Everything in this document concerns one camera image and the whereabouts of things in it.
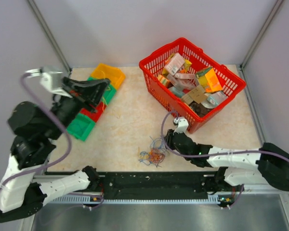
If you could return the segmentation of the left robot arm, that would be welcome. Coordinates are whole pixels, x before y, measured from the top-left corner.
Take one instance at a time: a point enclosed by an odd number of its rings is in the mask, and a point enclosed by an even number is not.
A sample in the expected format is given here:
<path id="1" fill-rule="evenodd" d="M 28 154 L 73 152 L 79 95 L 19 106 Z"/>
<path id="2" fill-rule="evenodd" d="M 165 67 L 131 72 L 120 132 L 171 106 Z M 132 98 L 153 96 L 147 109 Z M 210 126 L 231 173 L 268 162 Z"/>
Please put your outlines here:
<path id="1" fill-rule="evenodd" d="M 91 166 L 60 180 L 33 182 L 34 175 L 47 167 L 47 159 L 56 148 L 53 141 L 67 134 L 66 128 L 82 109 L 95 113 L 110 80 L 77 81 L 64 77 L 59 84 L 64 95 L 55 93 L 51 108 L 38 100 L 25 101 L 15 107 L 8 119 L 15 139 L 0 183 L 0 223 L 27 218 L 63 195 L 99 187 L 100 177 Z"/>

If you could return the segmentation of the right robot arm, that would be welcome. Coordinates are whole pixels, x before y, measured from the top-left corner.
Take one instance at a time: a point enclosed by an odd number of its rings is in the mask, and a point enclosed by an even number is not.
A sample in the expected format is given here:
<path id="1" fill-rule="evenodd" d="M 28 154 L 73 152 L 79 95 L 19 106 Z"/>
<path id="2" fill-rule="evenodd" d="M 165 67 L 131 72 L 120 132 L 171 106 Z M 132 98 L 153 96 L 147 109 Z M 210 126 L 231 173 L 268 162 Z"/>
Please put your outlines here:
<path id="1" fill-rule="evenodd" d="M 195 143 L 184 132 L 169 129 L 163 137 L 166 145 L 197 167 L 218 168 L 218 189 L 225 191 L 242 184 L 268 184 L 289 192 L 289 154 L 273 143 L 265 142 L 253 150 L 227 150 Z"/>

